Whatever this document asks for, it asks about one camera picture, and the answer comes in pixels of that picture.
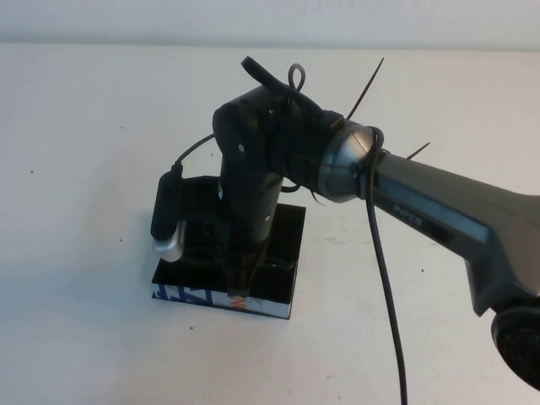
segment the white wall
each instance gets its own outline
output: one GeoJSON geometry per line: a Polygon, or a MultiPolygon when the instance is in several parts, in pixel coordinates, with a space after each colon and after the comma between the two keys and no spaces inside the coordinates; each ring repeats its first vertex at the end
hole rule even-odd
{"type": "Polygon", "coordinates": [[[540,50],[540,0],[0,0],[0,41],[540,50]]]}

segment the white table surface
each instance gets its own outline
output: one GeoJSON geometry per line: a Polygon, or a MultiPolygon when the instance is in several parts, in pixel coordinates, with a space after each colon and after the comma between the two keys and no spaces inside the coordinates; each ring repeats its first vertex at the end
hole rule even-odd
{"type": "MultiPolygon", "coordinates": [[[[540,193],[540,54],[0,45],[0,403],[397,404],[362,202],[306,206],[289,321],[152,300],[158,179],[256,84],[255,57],[386,148],[540,193]]],[[[215,143],[186,175],[219,173],[215,143]]],[[[533,404],[473,314],[462,260],[379,214],[412,404],[533,404]]]]}

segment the black cable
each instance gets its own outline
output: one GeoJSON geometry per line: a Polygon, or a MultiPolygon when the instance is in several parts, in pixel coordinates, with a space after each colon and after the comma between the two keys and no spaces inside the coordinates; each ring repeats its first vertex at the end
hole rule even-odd
{"type": "Polygon", "coordinates": [[[382,144],[384,143],[384,135],[379,128],[371,128],[375,134],[375,142],[368,154],[367,170],[368,181],[365,192],[365,205],[368,212],[368,220],[370,222],[371,237],[373,238],[373,247],[375,248],[375,256],[381,273],[382,289],[385,295],[386,309],[388,311],[388,320],[390,322],[391,335],[394,341],[394,349],[396,351],[397,372],[399,374],[399,387],[401,404],[407,405],[407,377],[405,374],[405,359],[403,357],[403,348],[401,337],[399,336],[399,327],[397,325],[397,314],[392,297],[392,287],[386,269],[385,255],[382,250],[381,236],[379,235],[379,227],[377,226],[377,218],[375,216],[375,204],[373,203],[373,189],[375,185],[375,169],[381,156],[382,144]]]}
{"type": "Polygon", "coordinates": [[[294,186],[281,186],[281,192],[297,192],[300,189],[300,185],[295,184],[294,186]]]}
{"type": "MultiPolygon", "coordinates": [[[[304,87],[305,83],[305,69],[299,63],[293,63],[289,68],[288,73],[289,87],[294,91],[300,92],[304,87]],[[298,85],[294,82],[294,72],[300,72],[300,82],[298,85]]],[[[281,186],[281,192],[297,192],[300,189],[300,185],[295,184],[294,186],[281,186]]]]}
{"type": "Polygon", "coordinates": [[[191,147],[186,149],[186,151],[180,155],[180,157],[176,160],[175,165],[179,165],[183,159],[187,157],[188,154],[193,152],[195,149],[197,149],[199,146],[203,145],[204,143],[208,142],[210,139],[215,138],[215,135],[212,133],[208,135],[207,137],[195,142],[191,147]]]}
{"type": "Polygon", "coordinates": [[[298,105],[309,111],[315,118],[320,118],[323,114],[322,108],[315,101],[302,93],[291,89],[287,84],[277,80],[267,69],[255,62],[251,57],[246,57],[242,61],[242,67],[257,82],[278,95],[284,95],[295,101],[298,105]]]}

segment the robotic arm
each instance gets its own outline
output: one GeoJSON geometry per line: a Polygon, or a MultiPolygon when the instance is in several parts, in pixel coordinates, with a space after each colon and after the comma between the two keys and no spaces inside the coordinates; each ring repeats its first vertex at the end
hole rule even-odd
{"type": "MultiPolygon", "coordinates": [[[[266,254],[284,177],[336,203],[365,199],[366,164],[377,130],[324,111],[249,57],[242,65],[261,86],[214,113],[223,160],[214,210],[218,220],[210,233],[229,295],[246,297],[266,254]]],[[[160,189],[167,181],[169,190],[181,189],[181,170],[173,166],[171,173],[160,189]]],[[[169,202],[159,193],[152,234],[161,256],[174,262],[181,257],[182,222],[175,208],[180,200],[177,192],[169,202]]],[[[499,352],[540,390],[540,197],[385,151],[376,165],[373,199],[378,208],[463,257],[474,311],[479,316],[489,308],[496,312],[492,334],[499,352]]]]}

